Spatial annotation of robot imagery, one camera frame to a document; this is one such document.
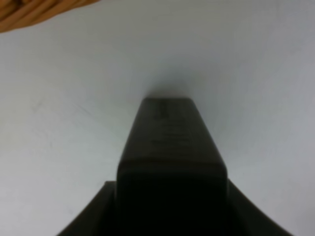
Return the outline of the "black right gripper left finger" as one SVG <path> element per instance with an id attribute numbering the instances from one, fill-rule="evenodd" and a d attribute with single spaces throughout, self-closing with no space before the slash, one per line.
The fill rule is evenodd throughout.
<path id="1" fill-rule="evenodd" d="M 114 181 L 104 186 L 59 236 L 117 236 Z"/>

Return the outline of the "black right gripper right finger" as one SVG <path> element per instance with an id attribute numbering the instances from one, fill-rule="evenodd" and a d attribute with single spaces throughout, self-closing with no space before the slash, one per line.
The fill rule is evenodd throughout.
<path id="1" fill-rule="evenodd" d="M 229 181 L 227 234 L 229 236 L 289 236 Z"/>

